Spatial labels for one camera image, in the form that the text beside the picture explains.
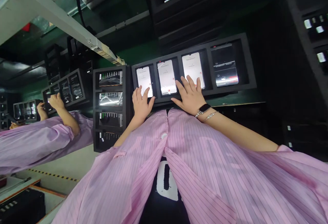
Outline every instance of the white printed number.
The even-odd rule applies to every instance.
[[[169,170],[168,189],[164,188],[165,165],[168,165],[167,161],[161,161],[158,166],[156,190],[161,196],[178,201],[178,187],[173,178],[171,169]]]

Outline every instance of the floor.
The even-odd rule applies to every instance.
[[[90,170],[97,155],[99,153],[94,152],[93,145],[90,145],[55,161],[31,168],[32,170],[37,170],[37,172],[24,170],[16,175],[19,178],[41,178],[42,187],[59,193],[69,194],[78,183],[78,180],[82,179]],[[50,176],[49,173],[64,176],[64,178]]]

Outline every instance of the cable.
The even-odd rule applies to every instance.
[[[78,6],[78,11],[79,11],[79,14],[80,14],[82,25],[83,25],[84,28],[86,28],[85,23],[84,23],[84,20],[83,20],[83,16],[82,16],[82,10],[81,10],[80,0],[76,0],[76,3],[77,3],[77,6]]]

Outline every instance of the finger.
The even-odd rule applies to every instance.
[[[198,92],[202,92],[202,85],[201,85],[201,79],[198,77],[197,78],[197,87],[196,87]]]
[[[137,90],[137,100],[142,100],[141,90],[142,90],[142,85],[139,86],[139,88]]]
[[[180,108],[182,108],[183,107],[183,104],[182,104],[182,102],[180,101],[180,100],[177,100],[176,98],[171,98],[171,100],[176,104],[176,105],[178,105]]]
[[[175,81],[175,84],[177,85],[181,97],[187,95],[185,88],[178,80]]]
[[[132,94],[132,102],[133,103],[137,100],[137,89],[138,89],[138,87],[134,90],[134,92]]]
[[[187,75],[187,80],[189,82],[191,90],[193,92],[196,92],[196,85],[195,85],[194,81],[192,80],[192,78],[189,75]]]
[[[150,99],[149,104],[148,104],[148,110],[149,110],[149,112],[150,112],[151,109],[153,108],[154,102],[155,102],[155,97],[153,96],[153,97]]]
[[[147,98],[148,98],[148,92],[150,90],[150,87],[148,87],[145,92],[143,93],[142,99],[145,100],[147,102]]]
[[[181,81],[183,83],[183,86],[186,90],[187,93],[190,93],[191,92],[191,88],[190,88],[190,85],[188,83],[188,81],[185,79],[185,77],[181,76]]]

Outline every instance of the black t-shirt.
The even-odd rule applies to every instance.
[[[166,157],[162,157],[139,224],[190,224]]]

